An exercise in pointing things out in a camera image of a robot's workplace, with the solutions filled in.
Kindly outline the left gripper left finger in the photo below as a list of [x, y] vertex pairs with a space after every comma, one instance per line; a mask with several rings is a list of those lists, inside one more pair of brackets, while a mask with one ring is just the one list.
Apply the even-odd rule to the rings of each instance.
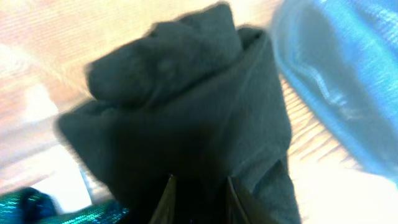
[[171, 175], [154, 210], [149, 224], [173, 224], [175, 213], [177, 178]]

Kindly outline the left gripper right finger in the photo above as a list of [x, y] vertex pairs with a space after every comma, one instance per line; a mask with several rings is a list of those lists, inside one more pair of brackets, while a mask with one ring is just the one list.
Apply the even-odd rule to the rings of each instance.
[[236, 177], [226, 182], [226, 221], [229, 224], [277, 224]]

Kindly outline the black cloth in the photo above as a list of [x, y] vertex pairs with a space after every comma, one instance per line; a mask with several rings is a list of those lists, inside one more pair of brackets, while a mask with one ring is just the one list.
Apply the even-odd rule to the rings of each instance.
[[300, 223], [287, 151], [292, 131], [272, 43], [236, 28], [221, 2], [90, 63], [92, 99], [57, 127], [129, 213], [149, 223], [171, 175], [174, 223], [225, 223], [236, 177], [277, 223]]

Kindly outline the blue green sequin cloth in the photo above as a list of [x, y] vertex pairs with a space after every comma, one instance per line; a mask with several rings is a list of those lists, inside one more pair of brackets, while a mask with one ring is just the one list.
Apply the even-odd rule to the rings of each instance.
[[115, 224], [129, 210], [114, 200], [60, 214], [52, 198], [32, 187], [1, 195], [1, 224]]

